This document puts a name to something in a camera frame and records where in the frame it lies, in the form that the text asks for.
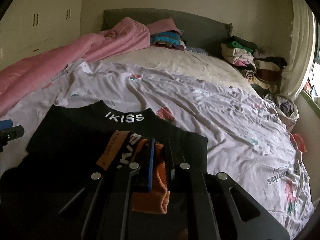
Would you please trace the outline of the cream mattress pad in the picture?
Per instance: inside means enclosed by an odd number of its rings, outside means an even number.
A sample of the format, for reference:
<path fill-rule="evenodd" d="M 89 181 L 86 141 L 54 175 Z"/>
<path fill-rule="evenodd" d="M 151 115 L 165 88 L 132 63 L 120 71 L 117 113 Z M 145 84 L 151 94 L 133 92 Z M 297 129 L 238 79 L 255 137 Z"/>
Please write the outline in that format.
<path fill-rule="evenodd" d="M 249 94 L 259 96 L 244 77 L 227 62 L 191 51 L 150 46 L 107 57 L 101 62 L 135 64 L 144 68 L 166 70 L 173 74 L 191 76 L 221 86 L 241 88 Z"/>

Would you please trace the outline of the cream wardrobe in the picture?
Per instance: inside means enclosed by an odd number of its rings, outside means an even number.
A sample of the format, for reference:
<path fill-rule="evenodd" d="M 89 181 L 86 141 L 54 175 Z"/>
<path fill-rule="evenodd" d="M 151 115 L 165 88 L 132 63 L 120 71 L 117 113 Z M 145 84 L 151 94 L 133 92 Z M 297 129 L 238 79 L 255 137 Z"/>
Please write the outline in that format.
<path fill-rule="evenodd" d="M 1 19 L 1 68 L 74 42 L 82 0 L 13 0 Z"/>

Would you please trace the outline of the striped blue folded clothes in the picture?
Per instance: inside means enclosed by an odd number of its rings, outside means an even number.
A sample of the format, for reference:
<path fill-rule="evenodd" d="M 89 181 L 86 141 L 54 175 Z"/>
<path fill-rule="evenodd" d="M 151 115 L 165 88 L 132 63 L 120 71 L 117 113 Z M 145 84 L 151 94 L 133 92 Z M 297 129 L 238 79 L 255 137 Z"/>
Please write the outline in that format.
<path fill-rule="evenodd" d="M 181 35 L 176 31 L 165 31 L 150 35 L 152 46 L 163 46 L 177 50 L 185 50 Z"/>

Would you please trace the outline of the pile of folded clothes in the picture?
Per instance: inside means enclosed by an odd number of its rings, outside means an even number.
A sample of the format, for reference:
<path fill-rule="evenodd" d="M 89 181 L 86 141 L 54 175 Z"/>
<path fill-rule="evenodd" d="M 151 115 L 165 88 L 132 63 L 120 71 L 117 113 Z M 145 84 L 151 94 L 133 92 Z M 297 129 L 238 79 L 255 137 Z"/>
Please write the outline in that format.
<path fill-rule="evenodd" d="M 221 43 L 221 55 L 257 91 L 277 93 L 281 85 L 281 74 L 287 67 L 283 57 L 273 56 L 264 48 L 237 36 Z"/>

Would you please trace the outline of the bag of clothes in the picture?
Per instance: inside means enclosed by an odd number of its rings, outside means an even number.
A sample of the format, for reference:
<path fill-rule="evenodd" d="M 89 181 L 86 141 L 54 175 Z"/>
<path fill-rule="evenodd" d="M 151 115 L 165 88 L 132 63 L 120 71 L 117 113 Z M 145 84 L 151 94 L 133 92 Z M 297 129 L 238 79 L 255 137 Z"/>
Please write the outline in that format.
<path fill-rule="evenodd" d="M 272 102 L 275 105 L 277 115 L 282 123 L 286 126 L 287 130 L 291 132 L 299 119 L 299 113 L 296 104 L 278 94 L 267 94 L 264 99 Z"/>

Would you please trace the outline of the cream curtain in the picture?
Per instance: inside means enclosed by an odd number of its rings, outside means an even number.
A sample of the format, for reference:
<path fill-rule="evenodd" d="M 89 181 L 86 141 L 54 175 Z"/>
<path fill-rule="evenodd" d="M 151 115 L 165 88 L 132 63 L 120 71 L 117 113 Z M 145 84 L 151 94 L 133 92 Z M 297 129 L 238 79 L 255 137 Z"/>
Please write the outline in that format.
<path fill-rule="evenodd" d="M 293 21 L 289 65 L 282 72 L 280 95 L 295 101 L 313 66 L 316 18 L 305 0 L 292 0 Z"/>

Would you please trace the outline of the dark grey headboard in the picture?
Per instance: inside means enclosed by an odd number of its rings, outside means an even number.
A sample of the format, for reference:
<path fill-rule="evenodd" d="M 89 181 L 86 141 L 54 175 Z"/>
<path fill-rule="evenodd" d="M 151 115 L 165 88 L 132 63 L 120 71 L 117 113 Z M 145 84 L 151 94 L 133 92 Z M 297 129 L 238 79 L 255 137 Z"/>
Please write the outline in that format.
<path fill-rule="evenodd" d="M 207 17 L 174 10 L 154 8 L 106 9 L 103 12 L 101 30 L 113 28 L 123 18 L 129 17 L 144 25 L 172 18 L 183 31 L 182 40 L 189 47 L 202 48 L 214 57 L 221 56 L 221 43 L 231 37 L 232 24 L 221 23 Z"/>

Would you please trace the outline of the lavender printed bed sheet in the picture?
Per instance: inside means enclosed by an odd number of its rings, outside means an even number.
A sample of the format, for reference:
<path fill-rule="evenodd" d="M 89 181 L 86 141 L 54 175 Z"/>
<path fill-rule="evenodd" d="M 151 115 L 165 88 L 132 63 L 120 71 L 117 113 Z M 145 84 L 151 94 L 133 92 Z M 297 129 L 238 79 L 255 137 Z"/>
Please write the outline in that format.
<path fill-rule="evenodd" d="M 311 218 L 309 175 L 302 153 L 275 104 L 240 88 L 132 64 L 79 60 L 5 115 L 25 135 L 1 154 L 1 172 L 16 167 L 51 106 L 82 107 L 102 100 L 106 118 L 151 114 L 208 139 L 208 171 L 226 172 L 296 237 Z"/>

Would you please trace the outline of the pink comforter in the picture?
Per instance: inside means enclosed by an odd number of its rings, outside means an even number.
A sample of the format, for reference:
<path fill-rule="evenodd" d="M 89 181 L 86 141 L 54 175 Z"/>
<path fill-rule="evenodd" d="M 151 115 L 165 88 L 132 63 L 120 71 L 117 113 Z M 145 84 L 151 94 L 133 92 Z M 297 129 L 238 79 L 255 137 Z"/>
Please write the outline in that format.
<path fill-rule="evenodd" d="M 86 34 L 71 44 L 17 61 L 1 70 L 1 116 L 78 59 L 94 62 L 149 46 L 146 25 L 126 17 L 112 29 Z"/>

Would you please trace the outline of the black IKISS sweater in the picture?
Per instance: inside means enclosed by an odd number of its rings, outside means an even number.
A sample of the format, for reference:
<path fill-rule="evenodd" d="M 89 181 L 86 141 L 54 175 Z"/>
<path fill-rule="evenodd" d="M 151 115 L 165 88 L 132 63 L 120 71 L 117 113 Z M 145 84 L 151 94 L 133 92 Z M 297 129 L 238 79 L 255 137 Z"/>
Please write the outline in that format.
<path fill-rule="evenodd" d="M 154 154 L 153 185 L 134 193 L 131 239 L 178 239 L 187 223 L 168 190 L 172 154 L 207 171 L 208 140 L 152 110 L 122 113 L 103 101 L 52 106 L 27 156 L 1 177 L 1 239 L 118 239 L 125 169 Z"/>

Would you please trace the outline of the window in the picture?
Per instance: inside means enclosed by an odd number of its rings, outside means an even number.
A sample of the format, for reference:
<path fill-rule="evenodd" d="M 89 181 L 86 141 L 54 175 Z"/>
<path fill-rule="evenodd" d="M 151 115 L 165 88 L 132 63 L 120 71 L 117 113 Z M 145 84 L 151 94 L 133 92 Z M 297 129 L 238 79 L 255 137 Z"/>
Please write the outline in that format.
<path fill-rule="evenodd" d="M 316 23 L 316 44 L 312 67 L 302 96 L 319 118 L 319 22 Z"/>

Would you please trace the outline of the pink pillow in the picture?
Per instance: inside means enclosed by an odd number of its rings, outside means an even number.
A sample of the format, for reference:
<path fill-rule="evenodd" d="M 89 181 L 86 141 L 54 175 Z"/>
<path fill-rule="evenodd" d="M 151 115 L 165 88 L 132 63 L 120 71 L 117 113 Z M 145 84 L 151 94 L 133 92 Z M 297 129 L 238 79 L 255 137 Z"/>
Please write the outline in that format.
<path fill-rule="evenodd" d="M 178 29 L 172 18 L 161 19 L 159 21 L 150 23 L 146 26 L 151 35 L 162 33 L 166 31 L 175 31 L 180 35 L 183 35 L 183 30 Z"/>

